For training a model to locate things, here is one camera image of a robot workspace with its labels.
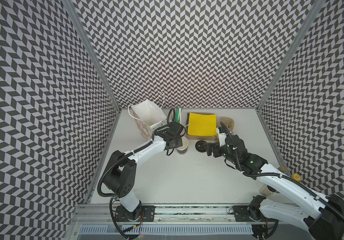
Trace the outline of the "yellow paper napkin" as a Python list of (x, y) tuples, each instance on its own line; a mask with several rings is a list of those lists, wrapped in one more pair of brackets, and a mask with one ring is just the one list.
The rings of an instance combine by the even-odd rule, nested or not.
[(217, 116), (215, 114), (190, 113), (188, 117), (188, 135), (213, 137), (217, 134)]

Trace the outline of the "aluminium left corner post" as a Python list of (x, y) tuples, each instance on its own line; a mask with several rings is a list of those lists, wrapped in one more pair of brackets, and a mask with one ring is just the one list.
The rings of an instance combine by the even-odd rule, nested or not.
[(96, 72), (97, 72), (109, 98), (112, 101), (114, 109), (117, 112), (120, 112), (121, 108), (120, 108), (120, 106), (116, 100), (116, 97), (114, 95), (113, 90), (111, 89), (110, 83), (107, 79), (106, 74), (104, 73), (104, 70), (101, 66), (101, 63), (100, 63), (99, 59), (97, 58), (97, 55), (94, 51), (94, 48), (91, 44), (91, 41), (88, 38), (87, 33), (86, 33), (86, 31), (82, 25), (82, 22), (81, 22), (78, 14), (77, 14), (77, 11), (74, 7), (73, 1), (63, 0), (62, 3), (63, 3), (65, 11), (67, 12), (67, 14), (69, 16), (70, 21), (72, 22), (79, 38), (81, 39), (81, 41), (85, 47), (85, 50), (86, 50), (89, 58), (91, 59), (93, 66), (95, 67), (95, 70), (96, 70)]

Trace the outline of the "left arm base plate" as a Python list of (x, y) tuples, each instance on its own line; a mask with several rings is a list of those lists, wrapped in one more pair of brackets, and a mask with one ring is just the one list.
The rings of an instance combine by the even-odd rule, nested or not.
[(133, 212), (129, 212), (124, 206), (116, 208), (114, 217), (117, 222), (153, 222), (155, 217), (155, 206), (139, 205)]

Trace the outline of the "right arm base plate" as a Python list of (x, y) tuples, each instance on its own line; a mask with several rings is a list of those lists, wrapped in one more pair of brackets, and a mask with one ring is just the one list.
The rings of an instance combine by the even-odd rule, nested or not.
[(248, 205), (236, 205), (232, 207), (236, 222), (259, 222), (265, 223), (267, 218), (263, 216), (259, 209)]

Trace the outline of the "green wrapped straw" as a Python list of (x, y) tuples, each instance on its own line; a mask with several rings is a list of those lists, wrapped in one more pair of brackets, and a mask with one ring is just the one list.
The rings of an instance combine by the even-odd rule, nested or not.
[(175, 109), (175, 117), (174, 121), (180, 123), (181, 122), (181, 108)]

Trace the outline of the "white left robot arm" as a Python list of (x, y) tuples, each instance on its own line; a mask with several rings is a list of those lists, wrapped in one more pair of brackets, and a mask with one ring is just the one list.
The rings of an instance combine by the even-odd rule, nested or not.
[(172, 121), (157, 128), (143, 145), (124, 153), (112, 153), (97, 184), (98, 195), (117, 198), (130, 214), (139, 212), (142, 203), (133, 191), (137, 167), (159, 153), (181, 147), (186, 132), (186, 127)]

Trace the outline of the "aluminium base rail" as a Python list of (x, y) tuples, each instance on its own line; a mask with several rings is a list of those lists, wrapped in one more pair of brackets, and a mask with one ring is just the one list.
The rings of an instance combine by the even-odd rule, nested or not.
[(312, 239), (303, 230), (276, 220), (236, 222), (232, 207), (244, 204), (149, 205), (156, 207), (153, 222), (117, 222), (114, 213), (118, 203), (81, 205), (76, 208), (64, 239)]

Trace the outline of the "white patterned gift bag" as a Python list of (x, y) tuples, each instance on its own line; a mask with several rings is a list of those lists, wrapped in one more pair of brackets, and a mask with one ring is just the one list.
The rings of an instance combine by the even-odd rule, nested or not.
[(161, 93), (154, 101), (146, 99), (127, 108), (128, 114), (135, 120), (140, 134), (146, 141), (152, 138), (154, 130), (167, 123), (167, 116), (162, 110), (164, 103), (165, 94)]

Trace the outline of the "aluminium frame corner post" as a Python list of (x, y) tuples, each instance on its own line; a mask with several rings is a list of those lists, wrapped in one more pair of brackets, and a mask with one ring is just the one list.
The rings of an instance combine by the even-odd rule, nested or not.
[(268, 85), (268, 88), (266, 89), (265, 93), (263, 94), (259, 104), (257, 105), (257, 112), (261, 113), (265, 104), (267, 103), (268, 99), (272, 95), (273, 91), (275, 90), (277, 84), (279, 83), (280, 79), (282, 78), (283, 74), (285, 73), (287, 67), (291, 63), (292, 58), (294, 57), (296, 51), (300, 47), (303, 39), (306, 37), (310, 27), (314, 23), (316, 17), (322, 10), (324, 4), (326, 1), (317, 0), (312, 5), (309, 13), (306, 15), (305, 20), (301, 27), (299, 28), (299, 31), (297, 32), (293, 42), (290, 44), (289, 49), (283, 58), (278, 70), (276, 71), (274, 77), (272, 78), (270, 84)]

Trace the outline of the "brown pulp cup carrier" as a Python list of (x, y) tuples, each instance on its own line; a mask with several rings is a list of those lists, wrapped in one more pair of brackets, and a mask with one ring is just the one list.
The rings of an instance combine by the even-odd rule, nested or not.
[(231, 118), (228, 118), (228, 117), (220, 117), (218, 119), (218, 122), (217, 122), (217, 127), (218, 128), (221, 128), (222, 125), (220, 124), (220, 122), (222, 122), (226, 127), (227, 129), (229, 130), (229, 132), (233, 135), (234, 134), (234, 127), (235, 127), (235, 122), (233, 119)]

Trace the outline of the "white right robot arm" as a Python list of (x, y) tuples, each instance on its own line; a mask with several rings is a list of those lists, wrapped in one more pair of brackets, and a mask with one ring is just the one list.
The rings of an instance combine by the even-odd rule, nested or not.
[(318, 193), (279, 171), (264, 158), (249, 153), (244, 141), (227, 128), (217, 128), (218, 142), (200, 141), (197, 151), (223, 157), (228, 167), (258, 180), (296, 205), (290, 206), (255, 196), (250, 202), (250, 219), (274, 219), (307, 231), (315, 240), (340, 240), (344, 235), (344, 200)]

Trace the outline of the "black takeout coffee cup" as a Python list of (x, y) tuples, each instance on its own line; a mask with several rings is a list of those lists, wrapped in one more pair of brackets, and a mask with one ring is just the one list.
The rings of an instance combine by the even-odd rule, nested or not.
[(189, 140), (186, 137), (182, 137), (182, 146), (177, 148), (178, 154), (186, 154), (189, 146)]

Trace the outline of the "brown cardboard napkin box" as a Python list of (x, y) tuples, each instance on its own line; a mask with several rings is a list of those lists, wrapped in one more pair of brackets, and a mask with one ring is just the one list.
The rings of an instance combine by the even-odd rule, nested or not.
[[(216, 140), (217, 134), (215, 136), (213, 136), (213, 137), (199, 137), (199, 136), (190, 136), (190, 135), (188, 135), (188, 117), (189, 117), (190, 113), (195, 113), (195, 112), (187, 113), (187, 122), (186, 122), (186, 125), (187, 125), (187, 138), (190, 139), (190, 140), (205, 140), (205, 141), (214, 141), (214, 140)], [(212, 113), (196, 113), (196, 114), (209, 115), (209, 114), (212, 114)]]

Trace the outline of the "black plastic cup lid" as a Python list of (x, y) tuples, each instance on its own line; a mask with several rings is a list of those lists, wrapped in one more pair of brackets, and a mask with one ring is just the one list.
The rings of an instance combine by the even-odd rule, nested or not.
[(208, 147), (208, 143), (206, 141), (203, 141), (203, 140), (197, 141), (195, 144), (196, 150), (200, 153), (206, 153), (207, 147)]

